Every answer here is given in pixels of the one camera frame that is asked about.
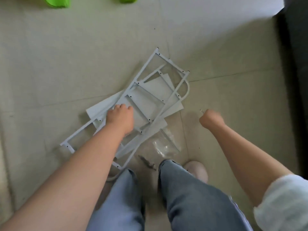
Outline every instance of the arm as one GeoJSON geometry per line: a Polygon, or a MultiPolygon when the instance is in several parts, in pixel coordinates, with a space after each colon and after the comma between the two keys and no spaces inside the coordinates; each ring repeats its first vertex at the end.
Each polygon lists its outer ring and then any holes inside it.
{"type": "Polygon", "coordinates": [[[131,106],[116,105],[108,111],[106,126],[52,174],[1,230],[85,230],[116,150],[133,125],[131,106]]]}
{"type": "Polygon", "coordinates": [[[229,128],[219,113],[207,110],[199,121],[217,139],[237,181],[254,206],[262,202],[272,182],[292,174],[273,157],[229,128]]]}

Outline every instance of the person's left arm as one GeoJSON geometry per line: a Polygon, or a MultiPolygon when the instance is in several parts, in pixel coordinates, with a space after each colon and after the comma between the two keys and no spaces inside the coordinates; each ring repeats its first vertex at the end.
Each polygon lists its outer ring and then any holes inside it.
{"type": "Polygon", "coordinates": [[[49,177],[1,231],[84,231],[116,150],[133,126],[131,106],[108,111],[106,126],[49,177]]]}

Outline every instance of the disassembled shelf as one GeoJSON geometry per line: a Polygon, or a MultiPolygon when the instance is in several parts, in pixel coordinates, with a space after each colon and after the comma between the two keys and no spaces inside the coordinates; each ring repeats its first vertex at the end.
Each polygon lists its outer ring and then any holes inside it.
{"type": "MultiPolygon", "coordinates": [[[[106,114],[109,109],[113,108],[116,104],[124,103],[127,106],[132,105],[134,107],[135,119],[134,131],[122,140],[117,150],[116,157],[120,158],[129,152],[131,153],[123,166],[116,162],[112,163],[112,165],[118,168],[121,172],[125,169],[141,143],[157,133],[160,129],[167,126],[164,117],[167,117],[168,115],[171,115],[172,113],[177,112],[183,108],[181,102],[189,94],[189,83],[186,80],[188,75],[189,71],[184,71],[179,68],[170,59],[167,59],[161,53],[159,53],[159,49],[156,48],[156,50],[152,53],[152,55],[143,65],[129,86],[124,91],[119,92],[88,109],[87,113],[91,120],[79,128],[60,145],[66,146],[71,153],[74,153],[75,150],[69,144],[69,141],[79,132],[81,132],[90,124],[94,124],[96,128],[96,132],[94,134],[96,134],[105,126],[106,114]],[[174,88],[168,74],[163,74],[161,72],[161,69],[166,64],[159,66],[148,76],[138,80],[146,66],[155,55],[159,56],[169,65],[171,65],[181,77],[181,81],[176,88],[174,88]],[[148,81],[156,73],[159,74],[159,77],[148,81]],[[181,97],[177,91],[183,83],[186,83],[187,85],[187,92],[183,97],[181,97]]],[[[110,177],[108,180],[114,180],[118,177],[118,175],[119,174],[114,177],[110,177]]]]}

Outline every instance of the person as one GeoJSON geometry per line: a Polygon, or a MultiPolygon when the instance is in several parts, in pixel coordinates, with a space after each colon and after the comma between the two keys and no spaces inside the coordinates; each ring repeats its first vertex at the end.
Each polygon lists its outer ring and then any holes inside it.
{"type": "MultiPolygon", "coordinates": [[[[207,110],[200,123],[217,139],[263,230],[308,230],[308,181],[230,129],[207,110]]],[[[144,204],[133,171],[125,170],[94,211],[115,152],[133,130],[133,108],[116,105],[87,141],[2,225],[2,231],[144,230],[144,204]]],[[[201,163],[159,166],[159,190],[174,231],[252,230],[239,208],[208,185],[201,163]]]]}

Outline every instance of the blue jeans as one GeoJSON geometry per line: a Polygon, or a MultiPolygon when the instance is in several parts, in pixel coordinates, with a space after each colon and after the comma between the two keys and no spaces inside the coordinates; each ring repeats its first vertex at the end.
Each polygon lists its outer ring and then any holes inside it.
{"type": "MultiPolygon", "coordinates": [[[[217,188],[207,185],[172,160],[159,166],[159,190],[173,231],[252,230],[237,205],[217,188]]],[[[135,174],[125,170],[87,231],[143,231],[144,204],[135,174]]]]}

